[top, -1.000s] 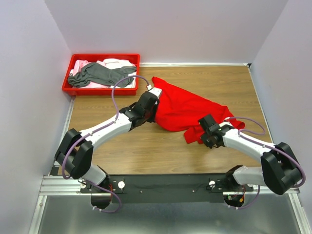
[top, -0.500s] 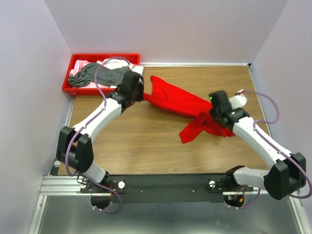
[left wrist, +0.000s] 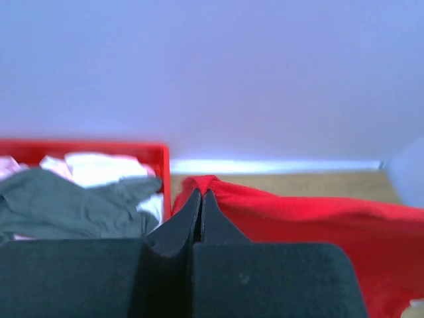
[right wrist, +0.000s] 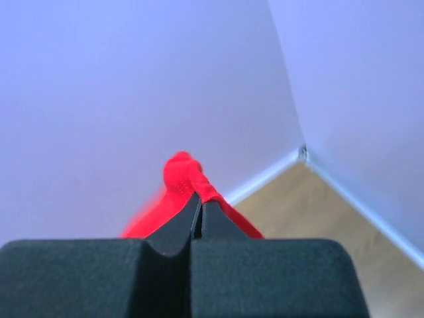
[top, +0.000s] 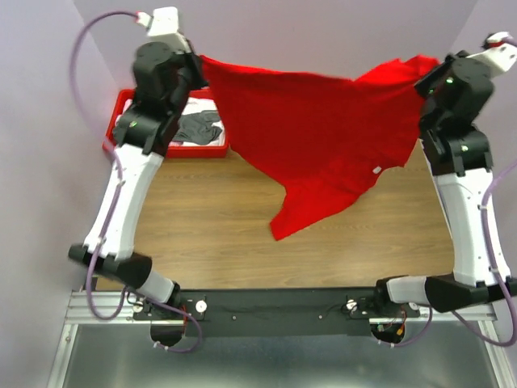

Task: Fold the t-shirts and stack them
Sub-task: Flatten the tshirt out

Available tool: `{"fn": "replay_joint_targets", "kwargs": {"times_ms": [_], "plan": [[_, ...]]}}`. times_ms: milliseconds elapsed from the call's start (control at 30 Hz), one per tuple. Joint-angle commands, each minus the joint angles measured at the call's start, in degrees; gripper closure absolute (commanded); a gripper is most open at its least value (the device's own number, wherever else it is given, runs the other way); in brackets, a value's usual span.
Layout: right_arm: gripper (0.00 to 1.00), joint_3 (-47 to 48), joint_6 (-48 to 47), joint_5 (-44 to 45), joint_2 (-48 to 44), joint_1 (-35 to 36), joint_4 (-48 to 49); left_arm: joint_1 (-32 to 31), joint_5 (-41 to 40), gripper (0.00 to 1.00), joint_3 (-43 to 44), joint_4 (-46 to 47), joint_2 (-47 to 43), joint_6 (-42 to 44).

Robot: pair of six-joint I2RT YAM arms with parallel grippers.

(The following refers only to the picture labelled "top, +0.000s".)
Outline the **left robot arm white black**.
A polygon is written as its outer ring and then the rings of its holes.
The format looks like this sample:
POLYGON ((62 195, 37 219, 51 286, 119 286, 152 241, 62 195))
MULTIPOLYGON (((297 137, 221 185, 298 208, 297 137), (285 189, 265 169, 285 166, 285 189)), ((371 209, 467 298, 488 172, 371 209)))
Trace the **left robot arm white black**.
POLYGON ((152 311, 169 319, 178 313, 180 286, 157 273, 150 257, 135 251, 134 236, 189 94, 206 82, 191 47, 163 42, 138 48, 132 71, 136 83, 132 102, 107 142, 114 161, 103 202, 84 241, 70 247, 69 258, 152 299, 152 311))

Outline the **red t shirt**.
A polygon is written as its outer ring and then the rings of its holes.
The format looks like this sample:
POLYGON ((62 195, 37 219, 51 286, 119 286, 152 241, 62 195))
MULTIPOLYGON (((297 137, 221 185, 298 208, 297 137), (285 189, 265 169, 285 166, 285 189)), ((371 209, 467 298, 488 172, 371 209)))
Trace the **red t shirt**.
POLYGON ((284 187, 270 223, 277 240, 342 212, 382 172, 406 165, 423 104, 414 84, 438 64, 417 55, 349 79, 202 62, 232 150, 284 187))

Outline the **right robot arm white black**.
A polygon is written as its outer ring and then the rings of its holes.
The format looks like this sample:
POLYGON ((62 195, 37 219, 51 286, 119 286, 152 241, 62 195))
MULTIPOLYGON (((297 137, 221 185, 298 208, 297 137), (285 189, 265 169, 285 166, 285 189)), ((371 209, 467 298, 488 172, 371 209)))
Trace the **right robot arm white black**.
POLYGON ((371 300, 378 315, 388 317, 405 303, 449 312, 516 295, 494 209, 485 198, 493 182, 490 144, 474 124, 494 92, 493 79, 515 62, 510 44, 474 54, 461 51, 415 83, 425 99, 420 139, 452 238, 454 267, 446 275, 377 281, 371 300))

